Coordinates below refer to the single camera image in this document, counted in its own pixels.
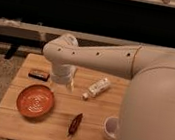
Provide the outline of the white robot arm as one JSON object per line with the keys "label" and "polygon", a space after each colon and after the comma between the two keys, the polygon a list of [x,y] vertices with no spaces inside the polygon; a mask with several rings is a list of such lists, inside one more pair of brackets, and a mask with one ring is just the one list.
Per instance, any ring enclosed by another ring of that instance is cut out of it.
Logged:
{"label": "white robot arm", "polygon": [[73,66],[127,78],[116,140],[175,140],[175,48],[133,45],[80,47],[62,35],[43,47],[53,80],[65,83]]}

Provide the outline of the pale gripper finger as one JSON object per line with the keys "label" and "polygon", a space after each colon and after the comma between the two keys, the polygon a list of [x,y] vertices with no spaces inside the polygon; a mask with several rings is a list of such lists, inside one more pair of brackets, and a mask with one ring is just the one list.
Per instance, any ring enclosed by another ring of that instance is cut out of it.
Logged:
{"label": "pale gripper finger", "polygon": [[67,83],[66,85],[66,89],[69,91],[69,92],[73,92],[73,89],[74,89],[74,81],[72,80],[71,82]]}

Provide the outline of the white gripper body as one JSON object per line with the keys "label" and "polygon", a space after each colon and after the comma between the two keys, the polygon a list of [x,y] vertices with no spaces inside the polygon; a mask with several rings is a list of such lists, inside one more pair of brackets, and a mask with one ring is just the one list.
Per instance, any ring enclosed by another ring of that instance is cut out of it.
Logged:
{"label": "white gripper body", "polygon": [[76,70],[75,66],[55,64],[52,66],[51,71],[52,81],[57,84],[69,84],[72,82],[72,78],[74,78]]}

